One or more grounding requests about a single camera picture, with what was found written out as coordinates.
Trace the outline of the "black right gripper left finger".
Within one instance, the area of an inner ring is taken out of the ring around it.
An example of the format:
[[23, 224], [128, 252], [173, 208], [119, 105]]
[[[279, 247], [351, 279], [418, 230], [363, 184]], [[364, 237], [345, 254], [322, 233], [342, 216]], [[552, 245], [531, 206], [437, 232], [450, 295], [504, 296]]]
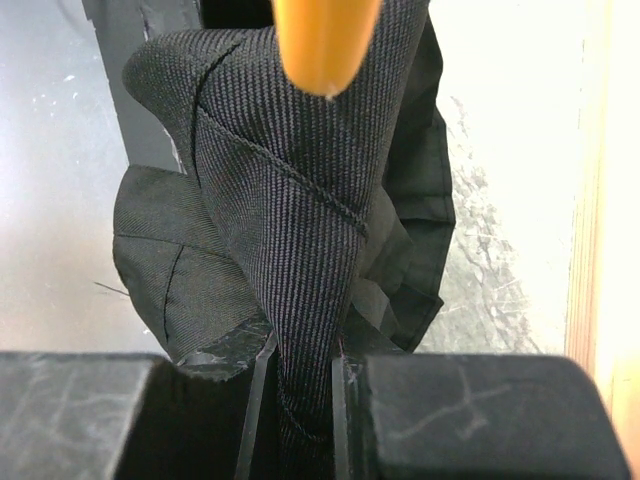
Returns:
[[178, 363], [208, 388], [197, 418], [216, 479], [278, 477], [277, 363], [277, 342], [261, 317]]

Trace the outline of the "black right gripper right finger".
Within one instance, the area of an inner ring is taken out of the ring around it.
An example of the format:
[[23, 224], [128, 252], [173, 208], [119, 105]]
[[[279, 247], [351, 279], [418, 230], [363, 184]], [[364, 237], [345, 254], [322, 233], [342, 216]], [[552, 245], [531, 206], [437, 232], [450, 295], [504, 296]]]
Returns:
[[366, 357], [402, 352], [358, 313], [351, 312], [348, 315], [334, 350], [331, 367], [334, 468], [337, 480], [378, 477]]

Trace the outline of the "black garment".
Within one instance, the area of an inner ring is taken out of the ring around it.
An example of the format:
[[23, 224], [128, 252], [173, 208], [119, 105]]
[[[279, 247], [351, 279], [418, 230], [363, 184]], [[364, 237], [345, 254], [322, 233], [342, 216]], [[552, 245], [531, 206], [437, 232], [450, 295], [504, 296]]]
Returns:
[[285, 78], [271, 28], [167, 34], [129, 60], [163, 83], [146, 107], [185, 172], [127, 171], [116, 268], [175, 361], [268, 321], [284, 479], [334, 474], [332, 356], [427, 23], [426, 2], [386, 2], [363, 69], [331, 101]]

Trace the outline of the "yellow plastic hanger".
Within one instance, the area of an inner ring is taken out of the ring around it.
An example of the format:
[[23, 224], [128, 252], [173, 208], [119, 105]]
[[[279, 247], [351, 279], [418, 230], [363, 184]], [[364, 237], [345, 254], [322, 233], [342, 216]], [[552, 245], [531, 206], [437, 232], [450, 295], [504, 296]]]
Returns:
[[367, 54], [381, 0], [274, 0], [281, 63], [298, 89], [332, 99], [353, 82]]

